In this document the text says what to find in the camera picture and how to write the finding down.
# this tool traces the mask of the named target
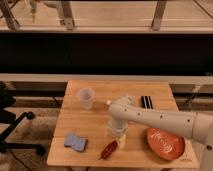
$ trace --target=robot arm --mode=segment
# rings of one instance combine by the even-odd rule
[[[123,96],[110,102],[109,130],[116,136],[122,136],[127,129],[127,121],[148,126],[193,139],[206,145],[201,171],[213,169],[213,117],[204,114],[180,111],[142,109],[133,106],[130,96]]]

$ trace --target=orange plate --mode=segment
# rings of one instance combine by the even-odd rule
[[[150,148],[166,160],[177,159],[185,150],[184,138],[157,128],[147,130],[147,140]]]

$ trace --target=chair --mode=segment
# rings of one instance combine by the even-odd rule
[[[7,149],[36,149],[36,153],[42,156],[45,153],[45,148],[40,144],[21,144],[8,143],[6,138],[16,128],[16,126],[26,117],[31,120],[35,117],[32,112],[24,112],[17,119],[14,113],[4,110],[5,107],[12,105],[15,99],[12,95],[4,90],[4,86],[0,85],[0,123],[10,124],[0,134],[0,152],[5,153]]]

